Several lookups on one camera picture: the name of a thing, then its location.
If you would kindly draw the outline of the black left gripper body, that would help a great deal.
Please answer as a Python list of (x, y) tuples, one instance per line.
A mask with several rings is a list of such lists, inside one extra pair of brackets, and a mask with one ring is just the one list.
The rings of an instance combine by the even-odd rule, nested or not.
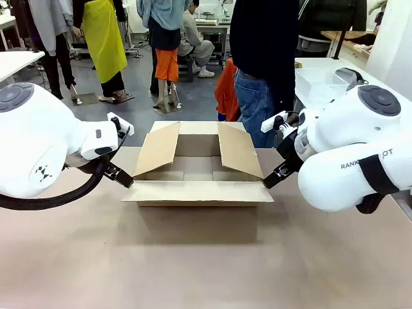
[(83, 158), (80, 153), (73, 153), (66, 157), (65, 166), (74, 167), (81, 171), (95, 171), (96, 163)]

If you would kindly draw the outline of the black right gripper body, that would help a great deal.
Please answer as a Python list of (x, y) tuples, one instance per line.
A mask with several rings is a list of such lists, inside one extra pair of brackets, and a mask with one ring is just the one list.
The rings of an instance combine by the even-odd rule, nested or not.
[(303, 165), (303, 161), (299, 158), (297, 151), (295, 150), (294, 142), (296, 136), (296, 127), (288, 128), (283, 133), (283, 140), (277, 146), (277, 152), (284, 159), (280, 168), (300, 168)]

